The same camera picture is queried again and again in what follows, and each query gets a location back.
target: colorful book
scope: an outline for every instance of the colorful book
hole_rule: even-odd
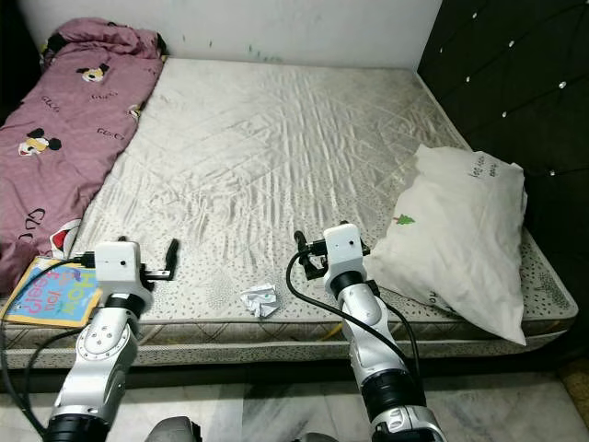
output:
[[[100,301],[100,290],[94,269],[67,263],[35,281],[25,292],[20,289],[43,269],[59,262],[45,256],[36,257],[23,274],[9,300],[17,297],[6,320],[25,324],[58,327],[82,327]]]

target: bed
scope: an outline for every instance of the bed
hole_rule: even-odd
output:
[[[143,315],[138,366],[343,358],[333,315],[288,293],[293,233],[319,238],[346,219],[368,246],[385,235],[420,143],[469,149],[420,78],[405,70],[167,60],[133,140],[87,208],[74,251],[120,235],[161,267],[180,241],[172,282]],[[523,235],[527,346],[384,291],[413,324],[423,357],[528,352],[565,333],[577,307],[532,237]],[[254,318],[239,292],[276,285],[280,308]],[[294,283],[335,305],[320,280]],[[403,350],[407,337],[391,331]],[[11,325],[9,358],[24,366],[55,330]],[[68,367],[72,340],[40,357]]]

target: candy wrapper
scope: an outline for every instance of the candy wrapper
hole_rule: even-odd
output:
[[[256,285],[244,290],[241,300],[256,318],[266,318],[278,308],[276,287],[272,284]]]

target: pink blanket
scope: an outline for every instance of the pink blanket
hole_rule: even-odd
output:
[[[0,129],[0,295],[35,255],[67,257],[161,73],[156,32],[79,18],[57,29],[39,83]]]

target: white pillow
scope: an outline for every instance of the white pillow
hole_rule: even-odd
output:
[[[483,152],[420,145],[419,174],[364,259],[371,278],[525,345],[519,268],[524,172]]]

